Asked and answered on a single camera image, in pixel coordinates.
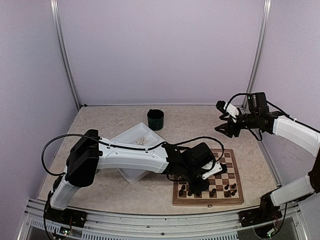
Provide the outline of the dark chess piece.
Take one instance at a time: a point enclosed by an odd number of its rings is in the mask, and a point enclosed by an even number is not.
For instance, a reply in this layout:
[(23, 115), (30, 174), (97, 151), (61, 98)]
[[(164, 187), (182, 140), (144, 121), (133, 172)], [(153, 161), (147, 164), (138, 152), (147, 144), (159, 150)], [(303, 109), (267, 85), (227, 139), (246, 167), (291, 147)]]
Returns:
[(209, 192), (209, 197), (210, 197), (210, 198), (213, 198), (213, 197), (215, 196), (216, 192), (217, 192), (217, 189), (216, 189), (216, 188), (213, 188), (213, 189)]

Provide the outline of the wooden chess board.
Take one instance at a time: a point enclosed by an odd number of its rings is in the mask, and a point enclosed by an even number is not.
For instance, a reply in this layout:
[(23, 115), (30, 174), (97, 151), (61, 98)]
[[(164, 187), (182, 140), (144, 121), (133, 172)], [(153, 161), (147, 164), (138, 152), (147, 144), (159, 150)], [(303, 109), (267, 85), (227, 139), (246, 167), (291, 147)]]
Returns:
[[(227, 171), (220, 175), (210, 176), (208, 178), (208, 190), (202, 191), (200, 197), (197, 197), (195, 193), (193, 193), (192, 196), (188, 196), (188, 184), (175, 182), (173, 184), (172, 204), (174, 206), (188, 207), (242, 205), (244, 203), (244, 195), (234, 151), (232, 149), (226, 149), (220, 163), (226, 164)], [(231, 189), (234, 183), (236, 183), (237, 190), (235, 196), (230, 195), (229, 197), (225, 197), (225, 192), (231, 191), (232, 193), (234, 191), (234, 189)], [(181, 190), (182, 185), (185, 185), (186, 188), (183, 196), (179, 196), (179, 190)], [(212, 189), (216, 189), (214, 197), (210, 197), (210, 191)]]

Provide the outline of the dark piece corner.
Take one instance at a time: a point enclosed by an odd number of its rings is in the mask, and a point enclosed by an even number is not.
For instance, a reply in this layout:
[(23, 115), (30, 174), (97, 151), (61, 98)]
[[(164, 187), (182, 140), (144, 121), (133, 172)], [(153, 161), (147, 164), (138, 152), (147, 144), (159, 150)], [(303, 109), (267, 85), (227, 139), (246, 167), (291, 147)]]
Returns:
[(237, 193), (237, 190), (235, 189), (235, 190), (231, 193), (231, 195), (232, 195), (232, 196), (235, 196), (236, 193)]

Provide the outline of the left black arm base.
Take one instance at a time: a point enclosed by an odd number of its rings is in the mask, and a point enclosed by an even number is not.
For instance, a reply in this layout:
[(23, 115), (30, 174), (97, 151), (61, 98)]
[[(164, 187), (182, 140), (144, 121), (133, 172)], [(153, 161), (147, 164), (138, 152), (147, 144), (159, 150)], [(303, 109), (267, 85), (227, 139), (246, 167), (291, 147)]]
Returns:
[(70, 227), (84, 228), (87, 213), (82, 210), (70, 208), (66, 208), (64, 210), (54, 209), (51, 207), (50, 202), (47, 201), (44, 207), (44, 218)]

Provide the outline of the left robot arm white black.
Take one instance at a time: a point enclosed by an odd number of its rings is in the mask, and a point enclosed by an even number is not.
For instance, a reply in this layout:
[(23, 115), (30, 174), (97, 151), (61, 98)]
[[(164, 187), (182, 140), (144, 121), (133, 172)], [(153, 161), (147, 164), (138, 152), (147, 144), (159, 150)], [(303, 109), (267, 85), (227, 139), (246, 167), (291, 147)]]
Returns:
[(167, 142), (138, 146), (101, 138), (95, 129), (79, 138), (49, 195), (49, 212), (61, 223), (70, 218), (69, 201), (80, 188), (93, 183), (97, 170), (133, 169), (176, 176), (188, 183), (193, 194), (207, 190), (208, 178), (221, 170), (204, 142), (193, 148), (181, 148), (179, 144)]

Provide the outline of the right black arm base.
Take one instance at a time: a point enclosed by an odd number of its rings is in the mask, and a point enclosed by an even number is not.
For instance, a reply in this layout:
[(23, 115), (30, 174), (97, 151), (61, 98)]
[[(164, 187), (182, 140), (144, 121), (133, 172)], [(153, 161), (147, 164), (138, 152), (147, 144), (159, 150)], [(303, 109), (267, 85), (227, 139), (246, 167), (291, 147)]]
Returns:
[(258, 225), (283, 217), (280, 206), (275, 206), (271, 199), (271, 192), (260, 198), (260, 204), (256, 208), (242, 210), (238, 213), (242, 227)]

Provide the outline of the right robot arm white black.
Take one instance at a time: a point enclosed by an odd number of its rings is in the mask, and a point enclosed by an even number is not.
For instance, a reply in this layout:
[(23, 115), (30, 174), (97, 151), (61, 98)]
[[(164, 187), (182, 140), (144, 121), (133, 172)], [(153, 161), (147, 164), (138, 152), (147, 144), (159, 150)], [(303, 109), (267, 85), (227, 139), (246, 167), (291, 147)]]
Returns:
[(241, 113), (231, 101), (217, 102), (216, 108), (222, 113), (220, 119), (224, 121), (215, 127), (217, 132), (232, 138), (238, 137), (241, 130), (258, 130), (258, 141), (262, 141), (262, 133), (275, 135), (303, 150), (304, 157), (314, 158), (312, 169), (306, 175), (261, 198), (262, 206), (257, 208), (255, 216), (260, 222), (266, 222), (275, 214), (275, 207), (302, 201), (320, 192), (320, 132), (290, 117), (280, 107), (268, 101), (264, 92), (244, 93), (244, 96), (247, 98), (248, 113)]

